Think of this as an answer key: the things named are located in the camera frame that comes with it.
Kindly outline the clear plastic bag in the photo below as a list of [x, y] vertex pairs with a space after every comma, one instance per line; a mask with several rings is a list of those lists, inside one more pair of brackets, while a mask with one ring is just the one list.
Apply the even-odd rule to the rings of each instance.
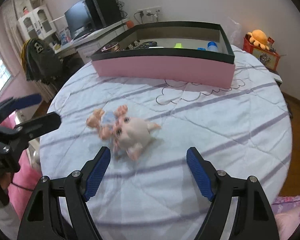
[[234, 21], [232, 18], [227, 17], [224, 27], [225, 33], [228, 37], [230, 44], [242, 48], [243, 47], [243, 28], [242, 25]]

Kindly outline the blue capped glue bottle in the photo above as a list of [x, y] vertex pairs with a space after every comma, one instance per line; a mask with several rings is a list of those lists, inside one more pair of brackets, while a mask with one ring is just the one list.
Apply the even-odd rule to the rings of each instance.
[[210, 41], [207, 43], [207, 50], [213, 52], [219, 52], [218, 46], [216, 42]]

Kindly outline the black computer tower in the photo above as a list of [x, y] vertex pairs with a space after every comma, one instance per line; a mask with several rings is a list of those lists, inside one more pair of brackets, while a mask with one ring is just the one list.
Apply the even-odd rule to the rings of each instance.
[[84, 2], [96, 30], [122, 20], [116, 0], [85, 0]]

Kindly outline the pink floral bedding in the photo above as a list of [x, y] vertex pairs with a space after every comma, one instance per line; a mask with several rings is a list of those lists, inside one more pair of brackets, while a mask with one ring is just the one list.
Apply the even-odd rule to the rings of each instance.
[[289, 239], [300, 225], [300, 195], [276, 197], [271, 205], [280, 239]]

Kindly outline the white striped tablecloth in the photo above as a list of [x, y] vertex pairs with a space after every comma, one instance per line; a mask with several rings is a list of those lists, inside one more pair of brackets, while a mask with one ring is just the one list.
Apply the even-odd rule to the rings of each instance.
[[292, 127], [271, 73], [234, 47], [229, 89], [173, 80], [99, 77], [87, 63], [54, 98], [59, 129], [40, 139], [44, 175], [79, 170], [104, 145], [85, 122], [94, 109], [126, 105], [160, 129], [137, 161], [113, 158], [87, 203], [104, 239], [193, 239], [209, 209], [186, 163], [195, 147], [230, 176], [256, 176], [270, 202], [279, 194], [292, 154]]

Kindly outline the white glass door cabinet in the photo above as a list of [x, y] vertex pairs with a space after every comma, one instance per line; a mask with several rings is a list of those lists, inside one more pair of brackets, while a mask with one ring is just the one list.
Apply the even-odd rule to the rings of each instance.
[[46, 5], [41, 5], [19, 18], [18, 29], [24, 42], [31, 38], [44, 40], [57, 31]]

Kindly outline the pink pig figurine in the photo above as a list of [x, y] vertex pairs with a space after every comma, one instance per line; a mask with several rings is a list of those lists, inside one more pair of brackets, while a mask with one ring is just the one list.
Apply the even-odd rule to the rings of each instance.
[[119, 106], [115, 111], [95, 109], [87, 118], [86, 125], [98, 132], [101, 140], [110, 140], [113, 143], [113, 152], [126, 152], [128, 157], [137, 161], [142, 151], [151, 142], [151, 132], [161, 129], [161, 126], [127, 115], [128, 107]]

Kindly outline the black remote control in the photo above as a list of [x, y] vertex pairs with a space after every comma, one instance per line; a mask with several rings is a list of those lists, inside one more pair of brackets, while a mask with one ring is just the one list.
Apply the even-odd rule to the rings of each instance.
[[137, 45], [134, 49], [148, 49], [148, 48], [156, 47], [156, 46], [157, 46], [157, 42], [147, 41], [147, 42], [143, 42], [143, 43]]

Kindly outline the yellow highlighter marker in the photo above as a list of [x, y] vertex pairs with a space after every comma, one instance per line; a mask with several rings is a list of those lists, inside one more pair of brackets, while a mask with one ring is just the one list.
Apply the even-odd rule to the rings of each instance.
[[182, 43], [176, 43], [174, 48], [183, 48], [183, 45]]

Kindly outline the pink and black tray box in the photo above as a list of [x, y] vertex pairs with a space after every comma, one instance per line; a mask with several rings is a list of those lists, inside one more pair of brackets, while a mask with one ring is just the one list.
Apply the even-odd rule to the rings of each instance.
[[[155, 41], [157, 46], [126, 50], [134, 41], [140, 44]], [[217, 43], [218, 53], [207, 50], [210, 41]], [[166, 79], [220, 88], [230, 88], [234, 77], [234, 52], [219, 24], [191, 21], [139, 24], [112, 42], [118, 42], [120, 50], [102, 53], [99, 49], [91, 56], [99, 76]], [[176, 43], [182, 43], [183, 48], [174, 48]]]

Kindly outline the dark jacket on chair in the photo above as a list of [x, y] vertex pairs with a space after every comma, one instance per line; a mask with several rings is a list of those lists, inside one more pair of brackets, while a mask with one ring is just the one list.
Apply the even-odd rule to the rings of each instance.
[[62, 75], [61, 60], [44, 40], [31, 38], [26, 41], [20, 57], [27, 81], [49, 84]]

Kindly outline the red cartoon storage box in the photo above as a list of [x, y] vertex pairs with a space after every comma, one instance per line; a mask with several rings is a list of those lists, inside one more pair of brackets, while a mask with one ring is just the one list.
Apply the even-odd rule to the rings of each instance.
[[268, 50], [263, 50], [249, 42], [249, 36], [244, 37], [243, 50], [256, 57], [266, 68], [276, 70], [280, 60], [280, 55]]

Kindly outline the orange capped bottle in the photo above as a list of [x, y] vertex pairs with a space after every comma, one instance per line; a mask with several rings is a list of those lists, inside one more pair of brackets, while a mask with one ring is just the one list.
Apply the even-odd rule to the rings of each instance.
[[127, 21], [126, 26], [127, 26], [128, 29], [133, 28], [134, 27], [134, 22], [133, 21]]

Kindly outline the white desk with drawers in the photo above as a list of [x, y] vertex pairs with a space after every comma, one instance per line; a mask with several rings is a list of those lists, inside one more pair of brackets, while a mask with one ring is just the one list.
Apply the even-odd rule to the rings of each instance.
[[91, 61], [91, 55], [128, 30], [126, 25], [128, 21], [129, 18], [125, 18], [108, 27], [94, 31], [87, 36], [72, 40], [66, 45], [62, 45], [60, 49], [55, 51], [55, 54], [61, 58], [78, 54], [84, 64], [87, 64]]

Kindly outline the black computer monitor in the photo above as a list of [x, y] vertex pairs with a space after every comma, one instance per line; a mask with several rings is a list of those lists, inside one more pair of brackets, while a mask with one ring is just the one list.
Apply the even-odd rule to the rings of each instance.
[[87, 35], [93, 31], [91, 18], [85, 7], [84, 0], [74, 4], [65, 12], [65, 18], [73, 40]]

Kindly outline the wall power socket strip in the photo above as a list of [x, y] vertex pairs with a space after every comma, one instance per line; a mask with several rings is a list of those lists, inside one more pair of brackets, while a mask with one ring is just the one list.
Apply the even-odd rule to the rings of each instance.
[[143, 12], [144, 15], [151, 13], [153, 15], [159, 16], [160, 14], [162, 14], [162, 7], [152, 7], [152, 8], [137, 10], [137, 12], [141, 12], [141, 11]]

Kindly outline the orange octopus plush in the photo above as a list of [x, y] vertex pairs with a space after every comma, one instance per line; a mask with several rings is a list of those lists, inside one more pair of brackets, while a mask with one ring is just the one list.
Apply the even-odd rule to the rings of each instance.
[[256, 47], [260, 47], [263, 50], [270, 50], [268, 47], [268, 37], [260, 29], [255, 29], [252, 32], [247, 33], [249, 42]]

